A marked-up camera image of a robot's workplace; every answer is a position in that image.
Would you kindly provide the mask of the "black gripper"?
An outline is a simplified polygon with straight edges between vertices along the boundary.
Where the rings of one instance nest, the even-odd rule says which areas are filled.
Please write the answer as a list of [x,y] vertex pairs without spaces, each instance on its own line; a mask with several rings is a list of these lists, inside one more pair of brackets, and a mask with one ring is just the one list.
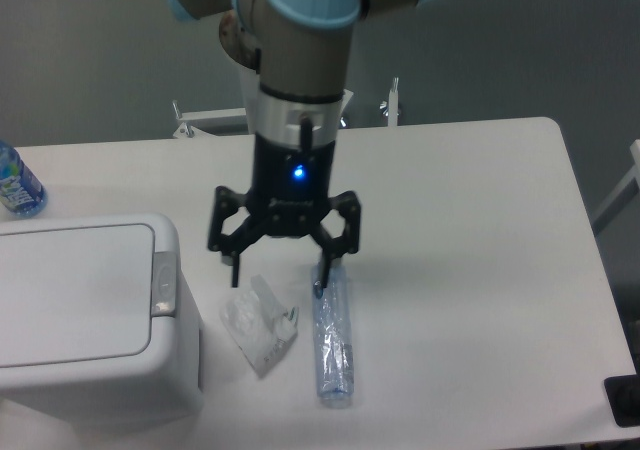
[[[264,233],[272,237],[303,237],[312,232],[312,239],[321,248],[321,287],[328,285],[334,261],[359,251],[362,207],[357,194],[346,191],[328,197],[334,152],[334,143],[303,152],[257,135],[248,193],[237,193],[226,186],[215,189],[207,248],[219,252],[222,261],[231,267],[232,288],[239,284],[241,254]],[[336,237],[320,223],[329,204],[344,222]],[[231,234],[224,233],[224,222],[241,208],[247,210],[248,216]]]

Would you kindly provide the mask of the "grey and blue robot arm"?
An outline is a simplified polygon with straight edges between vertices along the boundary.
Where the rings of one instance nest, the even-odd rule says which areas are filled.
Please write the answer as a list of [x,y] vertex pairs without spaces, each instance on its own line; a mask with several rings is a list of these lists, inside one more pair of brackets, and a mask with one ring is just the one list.
[[258,77],[248,191],[215,191],[208,247],[233,269],[264,236],[310,237],[317,281],[359,249],[361,205],[329,193],[353,30],[357,22],[431,0],[166,0],[180,20],[226,14],[238,35],[229,55]]

